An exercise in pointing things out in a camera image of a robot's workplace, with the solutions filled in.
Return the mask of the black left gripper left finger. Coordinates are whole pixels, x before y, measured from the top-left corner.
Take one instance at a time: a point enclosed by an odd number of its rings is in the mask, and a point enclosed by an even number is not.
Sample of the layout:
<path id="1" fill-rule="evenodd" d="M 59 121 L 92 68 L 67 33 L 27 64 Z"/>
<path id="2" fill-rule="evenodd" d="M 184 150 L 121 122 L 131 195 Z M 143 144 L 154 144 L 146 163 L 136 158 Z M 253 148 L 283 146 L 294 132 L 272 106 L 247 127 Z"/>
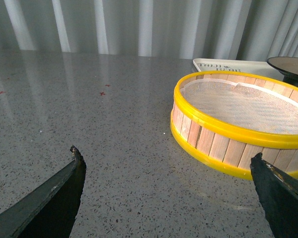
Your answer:
<path id="1" fill-rule="evenodd" d="M 80 207 L 86 163 L 72 146 L 72 161 L 0 214 L 0 238 L 68 238 Z"/>

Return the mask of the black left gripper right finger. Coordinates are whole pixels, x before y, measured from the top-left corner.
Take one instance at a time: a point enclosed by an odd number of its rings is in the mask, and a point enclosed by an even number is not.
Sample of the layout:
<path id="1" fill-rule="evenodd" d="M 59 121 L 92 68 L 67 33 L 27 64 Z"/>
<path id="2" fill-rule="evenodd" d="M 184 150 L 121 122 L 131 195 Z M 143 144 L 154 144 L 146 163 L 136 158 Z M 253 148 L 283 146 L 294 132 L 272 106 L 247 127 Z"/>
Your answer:
<path id="1" fill-rule="evenodd" d="M 276 238 L 298 238 L 298 180 L 262 158 L 251 158 L 251 175 L 259 201 Z"/>

